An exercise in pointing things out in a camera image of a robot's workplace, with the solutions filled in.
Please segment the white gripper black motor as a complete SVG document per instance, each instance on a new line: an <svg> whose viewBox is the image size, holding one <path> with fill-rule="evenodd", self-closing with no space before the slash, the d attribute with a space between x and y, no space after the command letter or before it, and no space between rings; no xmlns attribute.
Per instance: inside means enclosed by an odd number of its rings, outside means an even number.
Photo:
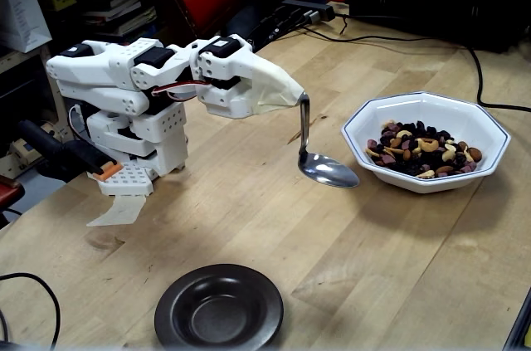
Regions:
<svg viewBox="0 0 531 351"><path fill-rule="evenodd" d="M192 78L208 84L197 86L197 98L207 112L229 119L251 116L252 77L273 77L277 66L253 53L237 34L197 39L188 47Z"/></svg>

